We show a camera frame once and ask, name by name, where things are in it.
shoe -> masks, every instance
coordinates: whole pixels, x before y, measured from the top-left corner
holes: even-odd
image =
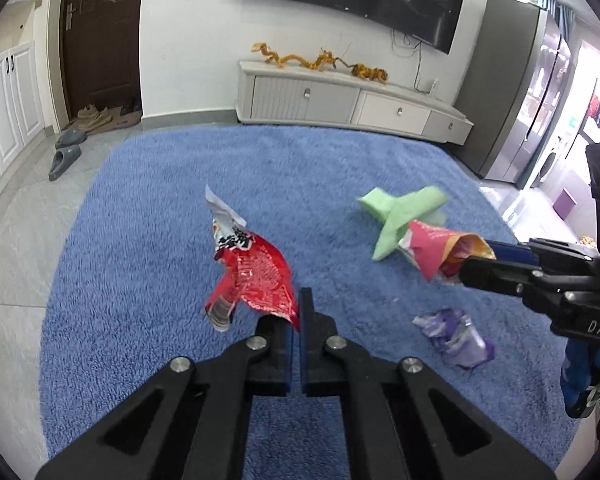
[[[68,146],[74,146],[75,144],[81,144],[87,140],[87,134],[84,130],[77,130],[76,128],[69,128],[64,132],[60,133],[59,139],[56,141],[56,150],[59,148],[67,148]]]
[[[86,119],[84,121],[79,121],[77,126],[80,130],[84,130],[85,132],[90,132],[92,130],[95,130],[96,128],[104,126],[104,124],[110,123],[112,119],[113,119],[113,117],[111,116],[109,109],[104,108],[104,110],[101,111],[93,119]]]
[[[94,105],[85,106],[78,112],[78,119],[93,119],[98,116],[98,109]]]
[[[122,108],[120,108],[120,117],[122,117],[123,115],[130,114],[131,112],[133,112],[134,111],[134,103],[135,102],[136,102],[136,100],[133,97],[127,99],[125,101],[125,103],[122,105]]]
[[[54,155],[54,160],[51,162],[49,170],[49,181],[58,180],[60,176],[69,169],[69,167],[78,160],[82,154],[80,146],[69,146],[68,148],[60,148]]]

golden dragon figurine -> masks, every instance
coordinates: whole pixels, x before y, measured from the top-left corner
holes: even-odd
[[[345,63],[341,57],[337,57],[336,61],[341,62],[347,68],[352,69],[351,74],[359,77],[360,79],[369,79],[369,81],[378,81],[382,84],[386,84],[389,79],[389,74],[384,68],[369,68],[362,63],[356,63],[353,65]]]
[[[309,70],[323,70],[325,65],[331,65],[336,68],[336,58],[333,57],[333,53],[328,50],[320,50],[320,56],[315,61],[307,61],[304,57],[298,56],[297,54],[289,54],[285,57],[280,57],[275,50],[269,49],[266,43],[255,43],[251,47],[252,52],[260,52],[267,59],[265,63],[275,63],[280,68],[283,68],[289,61],[295,60],[300,63],[301,66],[308,68]]]

blue shaggy carpet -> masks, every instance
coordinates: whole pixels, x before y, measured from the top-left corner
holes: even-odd
[[[250,335],[241,305],[227,333],[203,303],[224,273],[213,261],[205,184],[285,255],[297,289],[343,336],[379,357],[421,357],[533,450],[560,462],[576,430],[562,405],[565,340],[516,298],[427,284],[400,254],[372,262],[381,225],[356,197],[438,186],[453,229],[514,242],[497,212],[441,149],[397,137],[301,127],[199,127],[135,138],[103,165],[69,234],[42,332],[40,397],[53,457],[172,357],[215,356]],[[449,368],[411,324],[458,306],[496,346],[472,372]],[[349,477],[336,399],[256,398],[246,479]]]

tv cabinet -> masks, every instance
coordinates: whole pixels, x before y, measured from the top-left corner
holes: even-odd
[[[408,88],[262,61],[240,62],[235,108],[246,124],[331,126],[460,145],[473,126],[452,106]]]

stainless steel refrigerator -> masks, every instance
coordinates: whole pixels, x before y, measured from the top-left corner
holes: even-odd
[[[565,91],[571,52],[532,4],[487,0],[455,107],[474,123],[454,154],[483,178],[520,184]]]

